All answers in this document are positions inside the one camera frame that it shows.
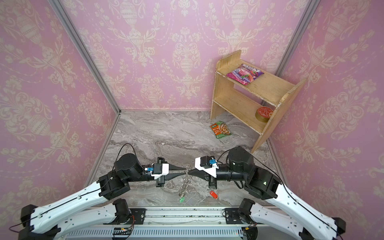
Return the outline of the red round tin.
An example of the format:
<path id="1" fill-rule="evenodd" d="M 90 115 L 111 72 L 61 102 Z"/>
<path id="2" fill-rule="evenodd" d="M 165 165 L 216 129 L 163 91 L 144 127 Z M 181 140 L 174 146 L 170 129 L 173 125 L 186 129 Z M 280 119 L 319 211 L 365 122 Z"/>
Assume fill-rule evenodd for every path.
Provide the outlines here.
<path id="1" fill-rule="evenodd" d="M 269 107 L 259 107 L 255 113 L 255 117 L 258 121 L 267 123 L 273 115 L 273 110 Z"/>

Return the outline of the green orange snack packet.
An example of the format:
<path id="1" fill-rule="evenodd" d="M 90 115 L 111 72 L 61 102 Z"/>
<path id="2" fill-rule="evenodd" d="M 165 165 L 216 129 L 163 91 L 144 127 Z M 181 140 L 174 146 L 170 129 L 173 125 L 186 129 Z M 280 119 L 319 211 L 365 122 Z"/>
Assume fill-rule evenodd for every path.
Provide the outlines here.
<path id="1" fill-rule="evenodd" d="M 222 121 L 218 121 L 210 126 L 211 130 L 217 139 L 222 139 L 226 136 L 231 136 L 232 133 L 229 130 L 227 124 Z"/>

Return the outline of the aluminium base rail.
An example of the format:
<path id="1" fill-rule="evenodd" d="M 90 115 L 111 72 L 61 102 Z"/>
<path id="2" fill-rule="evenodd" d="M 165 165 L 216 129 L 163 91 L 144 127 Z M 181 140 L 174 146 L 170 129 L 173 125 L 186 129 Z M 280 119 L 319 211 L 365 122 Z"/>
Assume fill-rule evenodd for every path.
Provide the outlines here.
<path id="1" fill-rule="evenodd" d="M 65 240 L 295 240 L 288 232 L 299 228 L 285 221 L 285 230 L 263 223 L 247 224 L 237 216 L 236 206 L 138 207 L 138 223 L 97 225 L 76 230 Z"/>

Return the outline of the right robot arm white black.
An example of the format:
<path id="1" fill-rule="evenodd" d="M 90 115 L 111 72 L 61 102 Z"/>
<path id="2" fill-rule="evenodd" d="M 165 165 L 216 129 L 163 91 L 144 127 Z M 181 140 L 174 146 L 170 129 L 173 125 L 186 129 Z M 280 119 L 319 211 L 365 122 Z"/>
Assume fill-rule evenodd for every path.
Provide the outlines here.
<path id="1" fill-rule="evenodd" d="M 255 165 L 256 157 L 242 147 L 228 151 L 226 163 L 214 157 L 195 159 L 189 175 L 203 179 L 215 189 L 218 181 L 236 182 L 251 196 L 278 207 L 278 213 L 243 199 L 238 214 L 243 222 L 264 224 L 297 240 L 335 240 L 346 232 L 346 222 L 328 217 L 295 195 L 272 170 Z"/>

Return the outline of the red key tag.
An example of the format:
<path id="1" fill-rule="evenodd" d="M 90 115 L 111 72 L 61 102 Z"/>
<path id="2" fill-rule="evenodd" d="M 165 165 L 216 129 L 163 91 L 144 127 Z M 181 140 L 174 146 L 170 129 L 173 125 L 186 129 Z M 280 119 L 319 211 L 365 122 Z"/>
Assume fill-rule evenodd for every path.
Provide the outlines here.
<path id="1" fill-rule="evenodd" d="M 210 195 L 211 195 L 214 199 L 218 199 L 218 195 L 217 195 L 214 191 L 210 191 Z"/>

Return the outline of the pink snack bag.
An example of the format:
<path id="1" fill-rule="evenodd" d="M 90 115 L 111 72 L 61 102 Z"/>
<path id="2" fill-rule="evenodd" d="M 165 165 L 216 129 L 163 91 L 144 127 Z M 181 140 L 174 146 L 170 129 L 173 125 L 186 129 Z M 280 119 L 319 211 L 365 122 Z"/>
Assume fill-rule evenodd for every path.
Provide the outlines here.
<path id="1" fill-rule="evenodd" d="M 251 67 L 246 64 L 241 64 L 237 69 L 228 73 L 227 77 L 246 86 L 263 74 L 264 72 L 257 68 Z"/>

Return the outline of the aluminium corner post right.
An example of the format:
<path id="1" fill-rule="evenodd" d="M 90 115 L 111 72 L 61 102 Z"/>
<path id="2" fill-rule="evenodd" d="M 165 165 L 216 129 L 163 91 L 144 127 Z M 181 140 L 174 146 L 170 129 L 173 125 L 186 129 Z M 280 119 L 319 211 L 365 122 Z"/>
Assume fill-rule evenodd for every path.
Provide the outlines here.
<path id="1" fill-rule="evenodd" d="M 303 15 L 301 16 L 296 29 L 293 32 L 292 38 L 285 50 L 283 57 L 278 65 L 276 70 L 276 76 L 282 77 L 286 67 L 288 66 L 293 54 L 296 51 L 298 44 L 300 43 L 301 38 L 306 31 L 308 24 L 310 23 L 312 17 L 314 16 L 316 9 L 321 1 L 320 0 L 310 0 L 306 5 Z"/>

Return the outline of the wooden shelf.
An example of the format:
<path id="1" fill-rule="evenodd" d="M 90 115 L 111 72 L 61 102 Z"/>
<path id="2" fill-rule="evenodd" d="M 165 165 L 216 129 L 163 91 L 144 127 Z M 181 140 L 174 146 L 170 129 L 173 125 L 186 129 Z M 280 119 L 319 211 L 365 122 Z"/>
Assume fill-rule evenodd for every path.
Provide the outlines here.
<path id="1" fill-rule="evenodd" d="M 211 107 L 211 119 L 215 119 L 224 112 L 247 125 L 259 134 L 252 152 L 257 150 L 273 133 L 281 119 L 307 83 L 302 79 L 297 84 L 292 84 L 267 71 L 248 85 L 229 78 L 227 75 L 240 65 L 247 65 L 242 60 L 241 51 L 235 51 L 218 60 L 215 69 L 215 80 L 213 86 L 213 97 Z M 272 108 L 273 114 L 268 122 L 257 120 L 255 114 L 262 106 L 259 101 Z"/>

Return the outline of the aluminium corner post left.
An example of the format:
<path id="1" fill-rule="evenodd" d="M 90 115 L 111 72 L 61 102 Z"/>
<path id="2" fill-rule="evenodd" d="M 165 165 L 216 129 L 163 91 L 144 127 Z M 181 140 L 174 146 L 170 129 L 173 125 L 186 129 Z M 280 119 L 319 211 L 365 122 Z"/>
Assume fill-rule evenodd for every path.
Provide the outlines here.
<path id="1" fill-rule="evenodd" d="M 101 88 L 102 92 L 106 96 L 107 100 L 109 101 L 110 105 L 114 109 L 114 111 L 120 115 L 121 109 L 118 106 L 118 103 L 116 99 L 114 98 L 112 92 L 110 91 L 107 83 L 103 79 L 103 76 L 101 72 L 99 71 L 98 67 L 96 66 L 96 62 L 93 60 L 90 52 L 88 51 L 85 43 L 83 42 L 79 31 L 77 30 L 76 26 L 70 19 L 70 16 L 67 14 L 64 5 L 61 3 L 61 1 L 57 0 L 48 0 L 48 3 L 53 8 L 55 14 L 57 15 L 58 19 L 64 26 L 68 36 L 74 43 L 76 49 L 80 53 L 82 59 L 86 63 L 87 67 L 89 68 L 91 74 L 95 78 L 96 82 L 98 83 L 99 87 Z"/>

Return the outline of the aluminium corner post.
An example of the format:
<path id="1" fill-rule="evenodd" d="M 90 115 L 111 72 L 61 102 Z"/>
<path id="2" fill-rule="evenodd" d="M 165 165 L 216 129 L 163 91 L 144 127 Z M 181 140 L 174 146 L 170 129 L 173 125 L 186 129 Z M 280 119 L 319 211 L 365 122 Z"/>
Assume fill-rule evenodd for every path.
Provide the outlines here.
<path id="1" fill-rule="evenodd" d="M 64 5 L 61 3 L 61 1 L 57 0 L 48 0 L 48 3 L 53 8 L 55 14 L 57 15 L 58 19 L 64 26 L 68 36 L 74 43 L 76 49 L 80 53 L 82 59 L 86 63 L 87 67 L 89 68 L 91 74 L 95 78 L 96 82 L 98 83 L 99 87 L 101 88 L 102 92 L 106 96 L 107 100 L 109 101 L 110 105 L 114 109 L 114 111 L 120 115 L 121 109 L 118 106 L 118 103 L 116 99 L 114 98 L 112 92 L 110 91 L 107 83 L 103 79 L 103 76 L 101 72 L 99 71 L 98 67 L 96 66 L 96 62 L 93 60 L 90 52 L 88 51 L 85 43 L 83 42 L 79 31 L 77 30 L 76 26 L 70 19 L 70 16 L 67 14 Z"/>
<path id="2" fill-rule="evenodd" d="M 321 1 L 320 0 L 310 0 L 306 5 L 303 15 L 301 16 L 296 29 L 293 32 L 292 38 L 285 50 L 283 57 L 278 65 L 276 70 L 276 76 L 282 77 L 286 67 L 288 66 L 293 54 L 296 51 L 298 44 L 300 43 L 301 38 L 306 31 L 308 24 L 310 23 L 312 17 L 314 16 L 316 9 Z"/>

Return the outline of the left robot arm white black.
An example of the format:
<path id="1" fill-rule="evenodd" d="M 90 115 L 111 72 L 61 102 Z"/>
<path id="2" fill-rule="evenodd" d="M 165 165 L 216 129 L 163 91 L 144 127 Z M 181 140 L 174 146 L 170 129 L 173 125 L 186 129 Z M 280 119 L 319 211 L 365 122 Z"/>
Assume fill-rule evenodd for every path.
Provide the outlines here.
<path id="1" fill-rule="evenodd" d="M 21 211 L 20 240 L 52 240 L 64 233 L 64 225 L 74 228 L 75 215 L 87 208 L 103 204 L 128 192 L 131 182 L 156 181 L 157 187 L 185 174 L 185 168 L 169 164 L 159 157 L 151 165 L 141 165 L 135 154 L 124 154 L 114 162 L 113 169 L 84 189 L 38 207 L 27 205 Z"/>

